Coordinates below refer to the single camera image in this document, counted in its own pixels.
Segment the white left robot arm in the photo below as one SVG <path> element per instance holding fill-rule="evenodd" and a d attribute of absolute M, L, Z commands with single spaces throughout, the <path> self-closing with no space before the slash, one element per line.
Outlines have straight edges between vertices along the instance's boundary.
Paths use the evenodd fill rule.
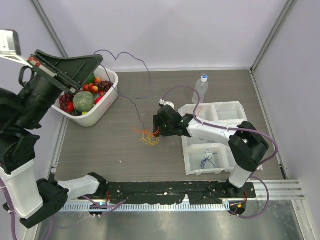
<path fill-rule="evenodd" d="M 37 50 L 22 63 L 19 94 L 0 91 L 0 178 L 23 226 L 30 229 L 59 212 L 66 202 L 84 196 L 102 199 L 107 181 L 97 173 L 69 181 L 49 181 L 35 177 L 35 144 L 40 139 L 32 130 L 64 92 L 79 90 L 94 73 L 103 57 L 55 57 Z"/>

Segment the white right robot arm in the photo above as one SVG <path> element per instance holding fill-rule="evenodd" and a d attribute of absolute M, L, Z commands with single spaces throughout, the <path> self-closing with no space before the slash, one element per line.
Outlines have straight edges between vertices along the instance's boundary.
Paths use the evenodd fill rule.
<path fill-rule="evenodd" d="M 269 149 L 262 134 L 248 121 L 228 126 L 198 118 L 194 113 L 181 115 L 170 105 L 162 105 L 153 116 L 153 132 L 157 137 L 207 139 L 230 148 L 235 167 L 225 190 L 233 198 L 243 193 L 245 183 L 257 170 Z"/>

